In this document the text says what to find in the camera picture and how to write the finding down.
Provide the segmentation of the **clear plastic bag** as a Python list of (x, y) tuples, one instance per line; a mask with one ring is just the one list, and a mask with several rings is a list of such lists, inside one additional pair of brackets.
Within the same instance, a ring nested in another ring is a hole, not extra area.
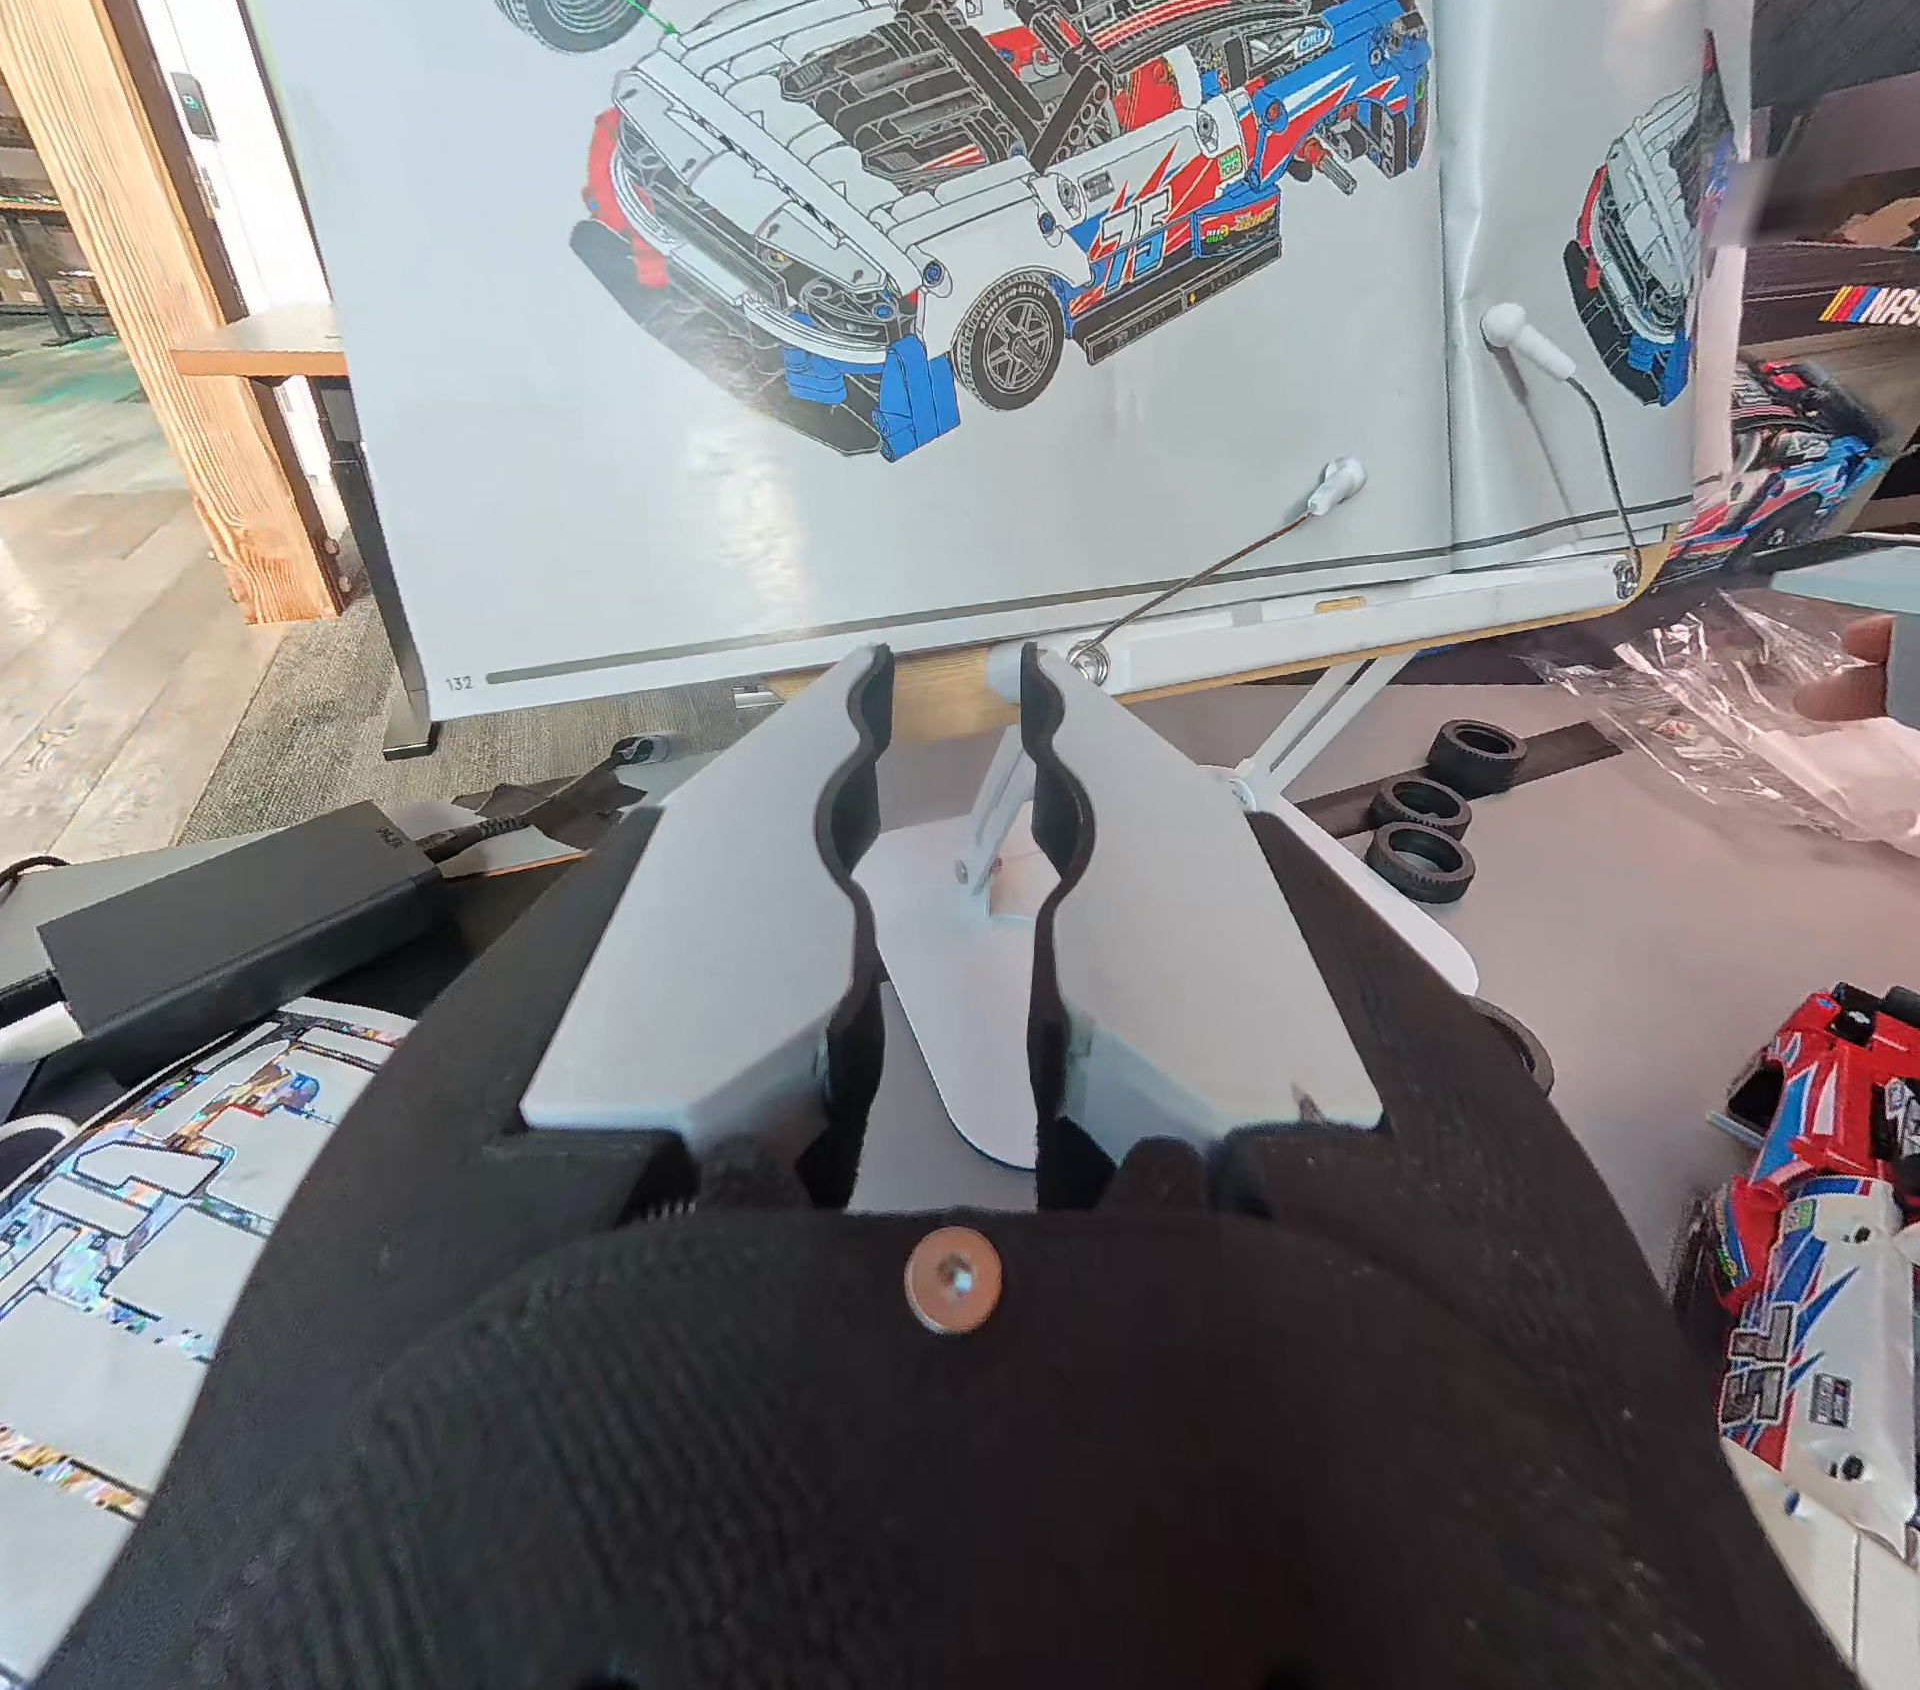
[(1813, 690), (1871, 672), (1850, 625), (1833, 602), (1717, 593), (1616, 646), (1555, 636), (1522, 663), (1701, 806), (1915, 861), (1916, 731), (1806, 709)]

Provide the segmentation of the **white book stand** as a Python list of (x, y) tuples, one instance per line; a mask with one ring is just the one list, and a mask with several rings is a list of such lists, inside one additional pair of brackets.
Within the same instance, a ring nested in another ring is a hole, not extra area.
[[(1336, 597), (1157, 607), (1100, 644), (1049, 640), (1120, 704), (1314, 675), (1258, 750), (1224, 773), (1237, 803), (1275, 813), (1286, 789), (1419, 655), (1602, 608), (1613, 575), (1621, 608), (1637, 599), (1693, 520), (1696, 425), (1693, 356), (1678, 392), (1629, 368), (1602, 376), (1550, 336), (1520, 303), (1479, 310), (1460, 375), (1507, 422), (1526, 422), (1550, 451), (1582, 417), (1596, 445), (1596, 503), (1567, 527), (1471, 545), (1468, 567), (1372, 584)], [(876, 893), (876, 934), (897, 1000), (954, 1132), (982, 1159), (1033, 1173), (1039, 1111), (1028, 1095), (1027, 978), (1034, 927), (1055, 878), (1033, 835), (1034, 766), (1006, 726), (966, 816), (881, 836), (864, 884)]]

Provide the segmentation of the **person's right hand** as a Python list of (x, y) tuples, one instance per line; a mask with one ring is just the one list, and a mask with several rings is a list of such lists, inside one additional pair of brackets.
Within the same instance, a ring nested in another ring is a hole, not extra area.
[(1844, 625), (1838, 646), (1846, 667), (1800, 687), (1793, 706), (1821, 724), (1846, 724), (1884, 719), (1888, 715), (1888, 659), (1892, 652), (1897, 615), (1860, 615)]

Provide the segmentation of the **black rubber toy tyre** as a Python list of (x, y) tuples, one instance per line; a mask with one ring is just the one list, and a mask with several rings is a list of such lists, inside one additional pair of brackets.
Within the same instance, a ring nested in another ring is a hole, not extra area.
[(1519, 1058), (1530, 1083), (1549, 1098), (1556, 1087), (1556, 1068), (1543, 1039), (1511, 1010), (1481, 994), (1471, 996), (1468, 1004), (1500, 1034), (1500, 1041)]
[(1462, 839), (1427, 823), (1378, 825), (1365, 862), (1388, 888), (1428, 909), (1458, 904), (1477, 883), (1477, 861)]
[(1525, 781), (1529, 742), (1492, 722), (1452, 719), (1439, 726), (1424, 775), (1462, 801), (1500, 796)]
[(1411, 825), (1450, 839), (1462, 839), (1474, 820), (1471, 801), (1424, 770), (1383, 781), (1366, 814), (1371, 828)]

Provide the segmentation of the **instruction booklet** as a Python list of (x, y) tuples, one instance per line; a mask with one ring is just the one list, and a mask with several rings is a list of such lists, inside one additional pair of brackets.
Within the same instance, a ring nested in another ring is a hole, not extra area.
[(248, 0), (437, 721), (1567, 527), (1699, 383), (1746, 0)]

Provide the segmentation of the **wooden pillar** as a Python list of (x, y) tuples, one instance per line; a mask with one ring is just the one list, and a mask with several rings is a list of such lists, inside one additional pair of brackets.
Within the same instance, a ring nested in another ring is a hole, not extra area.
[(338, 617), (338, 557), (271, 389), (179, 368), (242, 298), (135, 0), (3, 0), (3, 66), (244, 622)]

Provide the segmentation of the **sticker sheet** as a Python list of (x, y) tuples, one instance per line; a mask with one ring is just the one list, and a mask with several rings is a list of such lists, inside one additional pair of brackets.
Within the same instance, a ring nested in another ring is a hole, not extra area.
[(118, 1554), (300, 1183), (413, 1031), (293, 1000), (4, 1196), (4, 1570)]

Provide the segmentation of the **black toy set box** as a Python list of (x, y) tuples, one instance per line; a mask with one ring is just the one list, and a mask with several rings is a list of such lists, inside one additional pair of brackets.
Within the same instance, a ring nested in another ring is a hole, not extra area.
[(1693, 522), (1659, 589), (1852, 528), (1894, 478), (1916, 505), (1918, 77), (1775, 114), (1775, 151), (1712, 249), (1739, 278), (1726, 378), (1706, 383)]

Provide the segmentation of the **toy brick race car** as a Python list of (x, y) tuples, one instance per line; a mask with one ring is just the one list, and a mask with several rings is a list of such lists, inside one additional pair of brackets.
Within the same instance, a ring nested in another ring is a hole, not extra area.
[(1695, 1201), (1671, 1295), (1718, 1432), (1916, 1568), (1916, 991), (1815, 991), (1717, 1125), (1748, 1161)]

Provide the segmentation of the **black power adapter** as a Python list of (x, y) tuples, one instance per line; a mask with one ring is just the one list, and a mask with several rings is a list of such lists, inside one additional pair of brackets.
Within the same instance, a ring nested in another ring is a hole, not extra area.
[(362, 803), (61, 915), (38, 937), (82, 1045), (163, 1064), (395, 955), (447, 911), (439, 864)]

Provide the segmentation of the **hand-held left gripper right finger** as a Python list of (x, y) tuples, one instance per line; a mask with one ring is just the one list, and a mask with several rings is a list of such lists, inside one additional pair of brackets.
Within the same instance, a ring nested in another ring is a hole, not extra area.
[(1020, 652), (1034, 916), (1027, 1068), (1040, 1167), (1212, 1157), (1383, 1100), (1251, 816), (1065, 657)]

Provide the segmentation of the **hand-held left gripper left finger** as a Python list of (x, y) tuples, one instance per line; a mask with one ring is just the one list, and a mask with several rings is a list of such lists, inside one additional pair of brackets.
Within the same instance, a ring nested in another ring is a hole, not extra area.
[(859, 646), (669, 796), (522, 1093), (529, 1130), (859, 1162), (885, 1020), (855, 872), (895, 687), (895, 655)]

